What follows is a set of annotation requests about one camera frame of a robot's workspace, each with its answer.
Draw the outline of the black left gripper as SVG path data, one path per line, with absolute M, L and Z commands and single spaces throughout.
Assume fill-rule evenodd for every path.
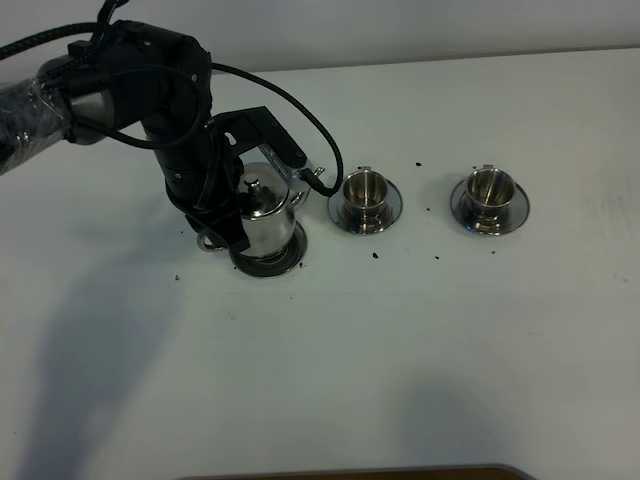
M 195 201 L 185 210 L 198 233 L 212 234 L 231 254 L 249 247 L 239 202 L 239 164 L 227 149 L 215 153 Z

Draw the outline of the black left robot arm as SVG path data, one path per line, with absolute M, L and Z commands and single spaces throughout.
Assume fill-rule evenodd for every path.
M 109 138 L 150 150 L 170 202 L 191 227 L 237 254 L 246 250 L 242 162 L 211 114 L 211 56 L 188 35 L 133 22 L 68 24 L 12 42 L 2 59 L 71 36 L 64 56 L 1 89 L 1 171 L 61 140 Z

